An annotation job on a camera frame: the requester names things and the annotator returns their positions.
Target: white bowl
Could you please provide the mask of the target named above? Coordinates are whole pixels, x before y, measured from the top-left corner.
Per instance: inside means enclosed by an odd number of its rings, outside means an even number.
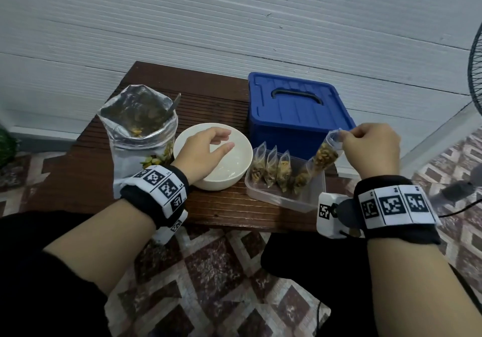
[[[174,143],[174,158],[177,157],[181,151],[186,139],[194,134],[211,128],[213,126],[230,129],[231,135],[229,141],[234,142],[234,148],[224,156],[216,168],[203,180],[194,183],[197,188],[208,191],[220,191],[225,188],[233,186],[244,175],[251,161],[253,160],[253,149],[248,138],[244,136],[239,130],[224,124],[216,124],[213,122],[206,122],[197,124],[187,128],[176,139]],[[216,150],[220,145],[210,145],[211,152]]]

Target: forearm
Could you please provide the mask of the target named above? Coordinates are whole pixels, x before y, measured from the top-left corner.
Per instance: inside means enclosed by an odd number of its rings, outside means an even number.
[[[435,245],[371,239],[368,255],[381,336],[479,336],[482,317]]]
[[[119,200],[50,243],[45,251],[108,295],[155,231],[150,217]]]

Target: metal utensil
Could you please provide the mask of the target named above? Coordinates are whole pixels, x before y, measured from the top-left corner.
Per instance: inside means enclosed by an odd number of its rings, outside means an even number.
[[[171,117],[172,113],[174,112],[174,110],[176,109],[177,105],[179,104],[179,102],[181,101],[181,94],[178,93],[177,94],[177,97],[176,99],[172,102],[172,105],[171,107],[169,107],[166,111],[166,113],[164,114],[164,116],[162,116],[162,118],[160,119],[160,124],[162,125],[168,118]]]

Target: hand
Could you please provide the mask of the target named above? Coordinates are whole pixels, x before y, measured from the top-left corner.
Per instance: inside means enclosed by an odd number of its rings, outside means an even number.
[[[234,147],[233,142],[225,143],[211,153],[209,144],[218,145],[229,140],[230,134],[231,130],[213,127],[190,136],[172,165],[184,173],[190,185],[202,180]]]
[[[365,123],[340,136],[348,162],[362,179],[400,174],[400,137],[389,124]]]

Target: plastic container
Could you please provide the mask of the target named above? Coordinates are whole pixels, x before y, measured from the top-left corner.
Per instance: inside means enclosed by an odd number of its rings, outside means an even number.
[[[293,175],[296,175],[298,169],[305,162],[304,159],[291,157]],[[268,185],[266,185],[263,180],[260,180],[256,184],[253,183],[251,180],[251,169],[248,169],[248,172],[246,172],[244,184],[246,185],[246,193],[250,198],[299,212],[317,211],[318,196],[320,193],[325,192],[326,189],[324,172],[314,177],[310,184],[298,195],[295,195],[291,191],[289,193],[283,193],[277,185],[268,188]]]
[[[266,141],[307,160],[329,131],[356,126],[331,84],[264,73],[250,73],[248,82],[253,148]]]

